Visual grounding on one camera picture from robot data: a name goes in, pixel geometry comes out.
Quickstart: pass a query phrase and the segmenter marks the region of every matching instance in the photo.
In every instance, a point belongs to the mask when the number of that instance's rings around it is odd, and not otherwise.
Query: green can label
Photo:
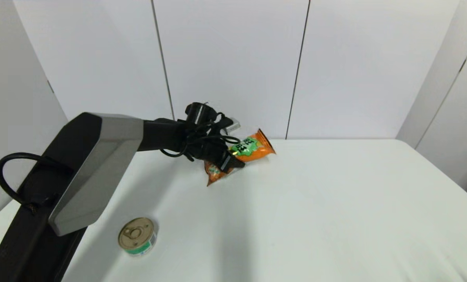
[[[230,151],[234,155],[251,155],[252,152],[256,151],[260,147],[263,147],[263,144],[249,136],[242,140],[239,144],[233,145],[230,148]]]

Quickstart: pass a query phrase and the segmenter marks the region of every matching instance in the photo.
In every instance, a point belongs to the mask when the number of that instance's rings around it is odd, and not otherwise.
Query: panel seam
[[[169,79],[167,78],[167,69],[166,69],[166,63],[164,60],[164,51],[162,50],[162,42],[160,41],[159,24],[157,23],[157,13],[155,11],[155,5],[153,4],[153,0],[151,0],[150,2],[151,2],[151,10],[153,11],[153,20],[155,21],[155,31],[157,32],[157,39],[159,42],[160,58],[162,59],[162,67],[164,68],[164,76],[166,79],[166,86],[167,86],[167,95],[169,96],[169,104],[171,104],[172,119],[176,120],[176,117],[174,117],[174,107],[172,104],[171,91],[169,89]]]
[[[310,3],[308,0],[307,17],[305,18],[305,27],[303,28],[303,38],[301,39],[301,49],[299,50],[298,68],[296,69],[296,78],[294,79],[294,89],[292,90],[291,108],[289,109],[289,119],[287,120],[287,130],[285,131],[285,139],[289,134],[289,125],[291,123],[292,105],[294,104],[294,95],[296,94],[296,85],[298,84],[299,65],[301,64],[301,54],[303,53],[303,44],[305,43],[305,34],[307,32],[308,14],[310,13]]]

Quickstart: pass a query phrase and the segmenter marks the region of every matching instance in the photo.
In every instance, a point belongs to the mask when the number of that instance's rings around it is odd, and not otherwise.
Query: white table
[[[467,194],[393,140],[274,141],[206,187],[202,162],[141,152],[65,282],[467,282]],[[0,240],[17,210],[0,212]],[[124,223],[160,226],[129,257]]]

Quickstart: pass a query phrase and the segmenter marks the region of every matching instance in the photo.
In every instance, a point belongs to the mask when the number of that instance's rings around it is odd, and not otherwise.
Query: pull tab
[[[123,234],[124,236],[130,238],[130,239],[137,239],[141,234],[143,233],[142,227],[134,227],[134,228],[127,228],[124,230]]]

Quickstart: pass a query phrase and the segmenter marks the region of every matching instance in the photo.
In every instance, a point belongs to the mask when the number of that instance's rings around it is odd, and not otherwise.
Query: black cable
[[[13,154],[6,155],[2,159],[0,159],[0,187],[2,187],[4,192],[6,194],[8,194],[11,198],[13,198],[15,201],[17,201],[18,203],[20,203],[23,206],[28,207],[30,210],[32,210],[32,212],[34,212],[35,209],[36,209],[35,205],[33,203],[29,203],[29,202],[25,201],[22,198],[22,196],[20,196],[18,193],[16,193],[9,186],[9,184],[6,182],[6,180],[4,178],[4,172],[3,172],[4,165],[8,161],[11,161],[13,159],[32,159],[34,161],[42,162],[42,163],[44,163],[46,165],[54,166],[54,167],[57,167],[57,168],[67,168],[67,166],[65,166],[63,164],[60,164],[60,163],[58,163],[58,162],[56,162],[56,161],[54,161],[52,159],[48,159],[48,158],[43,157],[41,155],[31,154],[29,152],[15,152]]]

